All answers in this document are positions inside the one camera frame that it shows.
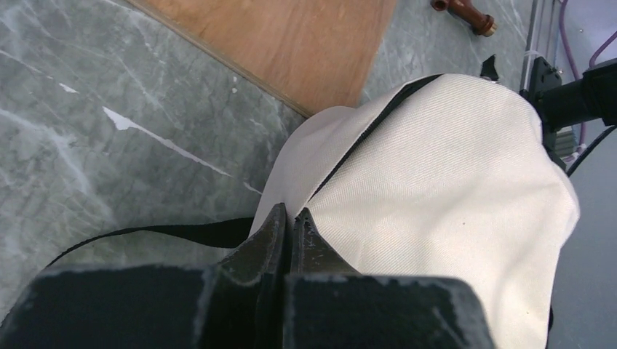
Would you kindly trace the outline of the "brown copper pipe fitting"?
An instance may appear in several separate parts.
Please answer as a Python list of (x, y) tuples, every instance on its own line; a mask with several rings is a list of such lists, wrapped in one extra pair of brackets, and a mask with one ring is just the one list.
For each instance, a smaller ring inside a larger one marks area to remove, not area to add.
[(476, 36), (489, 37), (497, 31), (495, 19), (479, 11), (469, 0), (431, 0), (431, 7), (438, 11), (448, 11), (466, 22)]

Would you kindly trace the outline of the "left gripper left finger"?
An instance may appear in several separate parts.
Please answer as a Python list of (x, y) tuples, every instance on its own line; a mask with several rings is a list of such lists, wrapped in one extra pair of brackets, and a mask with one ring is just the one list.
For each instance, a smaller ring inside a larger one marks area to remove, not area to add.
[(61, 265), (1, 325), (3, 348), (279, 348), (286, 211), (213, 265)]

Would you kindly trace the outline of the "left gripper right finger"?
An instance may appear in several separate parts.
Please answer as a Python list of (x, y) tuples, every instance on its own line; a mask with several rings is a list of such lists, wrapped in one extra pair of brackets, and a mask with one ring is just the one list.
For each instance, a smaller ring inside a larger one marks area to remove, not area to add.
[(284, 279), (285, 348), (493, 348), (482, 305), (465, 282), (377, 276), (351, 267), (297, 216)]

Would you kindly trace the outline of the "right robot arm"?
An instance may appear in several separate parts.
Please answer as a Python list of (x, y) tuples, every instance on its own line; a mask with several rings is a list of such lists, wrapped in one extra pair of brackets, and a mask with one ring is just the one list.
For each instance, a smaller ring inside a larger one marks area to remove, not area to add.
[[(520, 91), (536, 110), (541, 119), (542, 145), (549, 158), (567, 175), (572, 173), (584, 159), (613, 131), (616, 130), (616, 59), (605, 61), (585, 71), (583, 78), (563, 84), (557, 70), (544, 58), (533, 61), (530, 83)], [(557, 155), (557, 132), (564, 127), (600, 119), (607, 129), (601, 133), (570, 169)]]

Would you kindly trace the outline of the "wooden board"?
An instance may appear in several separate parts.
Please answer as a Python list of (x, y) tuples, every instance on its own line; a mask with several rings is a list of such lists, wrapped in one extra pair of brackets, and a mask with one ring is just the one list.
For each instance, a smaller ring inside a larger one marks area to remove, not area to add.
[(394, 1), (135, 1), (305, 117), (354, 107)]

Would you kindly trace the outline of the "beige canvas backpack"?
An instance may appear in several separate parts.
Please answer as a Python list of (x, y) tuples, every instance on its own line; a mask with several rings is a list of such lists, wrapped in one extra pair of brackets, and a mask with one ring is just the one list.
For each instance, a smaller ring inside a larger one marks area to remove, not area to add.
[(516, 92), (474, 76), (428, 76), (301, 124), (253, 217), (154, 232), (232, 253), (283, 204), (279, 348), (291, 235), (304, 209), (359, 273), (461, 280), (482, 305), (493, 348), (544, 348), (560, 250), (580, 209), (542, 141), (540, 117)]

